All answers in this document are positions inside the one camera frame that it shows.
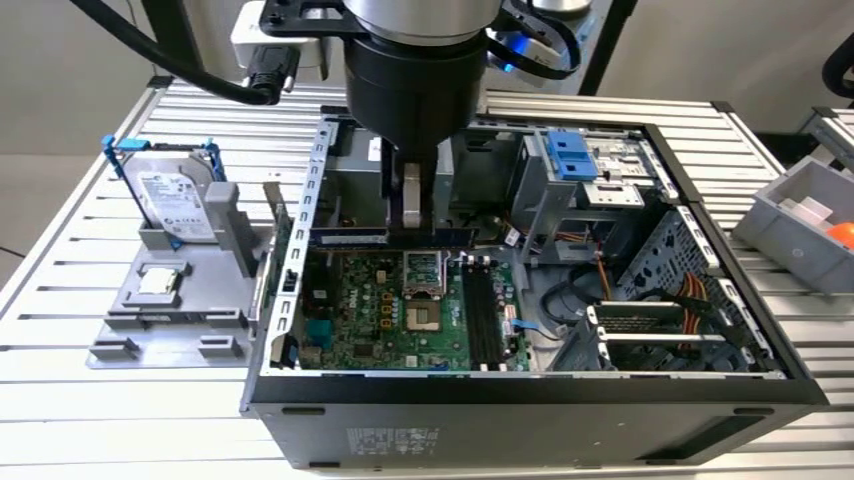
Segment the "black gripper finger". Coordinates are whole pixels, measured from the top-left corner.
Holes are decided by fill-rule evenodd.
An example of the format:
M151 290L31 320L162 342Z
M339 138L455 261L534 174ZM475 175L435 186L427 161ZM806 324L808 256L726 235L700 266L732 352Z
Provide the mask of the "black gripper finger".
M390 143L381 145L381 192L391 236L434 235L454 226L450 203L454 155L450 143L433 154L407 160Z

